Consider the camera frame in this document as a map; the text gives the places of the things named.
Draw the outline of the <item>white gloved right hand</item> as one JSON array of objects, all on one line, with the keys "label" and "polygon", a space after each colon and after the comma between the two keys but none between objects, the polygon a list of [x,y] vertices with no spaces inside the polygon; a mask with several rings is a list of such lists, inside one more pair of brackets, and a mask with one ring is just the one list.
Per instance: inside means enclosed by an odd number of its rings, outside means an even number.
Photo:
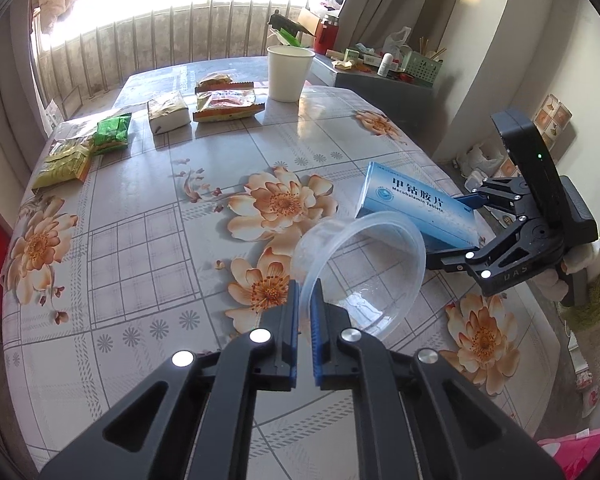
[{"label": "white gloved right hand", "polygon": [[[595,242],[572,248],[562,260],[562,272],[566,275],[585,271],[588,284],[600,276],[600,238]],[[555,268],[546,269],[532,278],[543,296],[552,301],[562,301],[568,294],[569,286],[562,280]]]}]

